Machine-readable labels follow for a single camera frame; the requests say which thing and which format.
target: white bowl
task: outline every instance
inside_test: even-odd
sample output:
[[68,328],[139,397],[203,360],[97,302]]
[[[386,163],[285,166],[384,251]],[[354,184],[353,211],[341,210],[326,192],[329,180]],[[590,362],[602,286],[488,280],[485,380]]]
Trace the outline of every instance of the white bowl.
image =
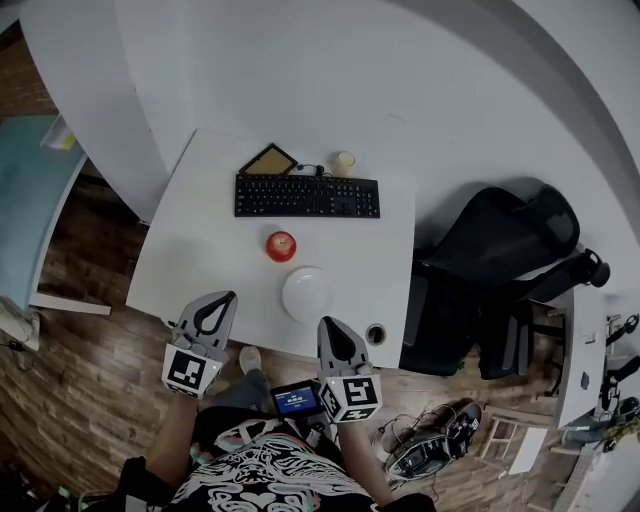
[[329,287],[316,267],[302,267],[287,277],[282,287],[284,309],[298,322],[318,322],[325,314]]

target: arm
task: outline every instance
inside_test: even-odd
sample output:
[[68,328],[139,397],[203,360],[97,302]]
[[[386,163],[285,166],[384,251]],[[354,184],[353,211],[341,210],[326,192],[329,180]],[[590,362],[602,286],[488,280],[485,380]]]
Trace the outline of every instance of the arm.
[[172,487],[179,487],[187,477],[197,414],[196,400],[176,395],[147,457],[147,471]]
[[391,503],[391,489],[362,422],[338,423],[338,436],[347,473],[380,507]]

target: black t-shirt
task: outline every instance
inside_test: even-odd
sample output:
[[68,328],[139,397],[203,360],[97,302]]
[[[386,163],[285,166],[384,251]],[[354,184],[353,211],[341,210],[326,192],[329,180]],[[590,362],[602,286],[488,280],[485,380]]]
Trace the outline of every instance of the black t-shirt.
[[[293,422],[246,409],[215,407],[198,416],[191,457],[193,469],[176,492],[145,469],[144,458],[129,459],[113,498],[98,510],[163,512],[310,512],[380,510],[342,467],[340,451],[328,439],[312,448]],[[435,512],[428,496],[413,494],[385,512]]]

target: sneaker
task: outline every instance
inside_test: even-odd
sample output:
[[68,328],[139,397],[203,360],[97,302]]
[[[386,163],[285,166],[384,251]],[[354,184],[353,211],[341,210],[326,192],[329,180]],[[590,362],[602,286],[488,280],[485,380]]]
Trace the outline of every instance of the sneaker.
[[251,370],[262,371],[262,356],[256,347],[243,347],[238,361],[245,375]]

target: black keyboard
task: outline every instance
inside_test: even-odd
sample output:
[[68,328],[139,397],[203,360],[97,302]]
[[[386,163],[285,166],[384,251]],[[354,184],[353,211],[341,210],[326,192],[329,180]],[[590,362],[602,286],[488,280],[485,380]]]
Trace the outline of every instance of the black keyboard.
[[380,218],[378,182],[296,175],[236,175],[236,217]]

